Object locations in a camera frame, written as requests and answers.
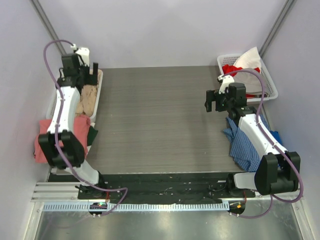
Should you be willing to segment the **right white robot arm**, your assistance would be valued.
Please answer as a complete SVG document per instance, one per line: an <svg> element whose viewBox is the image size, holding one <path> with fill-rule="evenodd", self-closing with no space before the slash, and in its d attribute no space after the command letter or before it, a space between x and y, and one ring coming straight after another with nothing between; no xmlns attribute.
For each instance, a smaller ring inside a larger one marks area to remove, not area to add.
<svg viewBox="0 0 320 240"><path fill-rule="evenodd" d="M260 195L275 197L299 191L298 197L302 197L304 185L300 176L300 156L279 144L263 124L258 110L247 105L244 84L230 83L224 93L207 90L204 103L207 112L212 111L212 103L215 103L217 112L228 112L229 118L246 135L260 158L255 172L234 174L233 180L225 186L226 193L236 198L244 189L251 189Z"/></svg>

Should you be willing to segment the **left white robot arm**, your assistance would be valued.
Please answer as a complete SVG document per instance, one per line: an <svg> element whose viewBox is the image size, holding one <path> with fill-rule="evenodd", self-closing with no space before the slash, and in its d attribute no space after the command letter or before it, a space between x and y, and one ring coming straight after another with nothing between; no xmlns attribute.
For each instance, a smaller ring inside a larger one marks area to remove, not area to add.
<svg viewBox="0 0 320 240"><path fill-rule="evenodd" d="M38 143L53 168L73 174L81 183L79 193L102 199L107 185L102 174L86 161L85 149L74 131L76 109L86 84L98 83L98 64L90 67L87 48L79 48L61 57L60 76L55 80L56 104L51 123Z"/></svg>

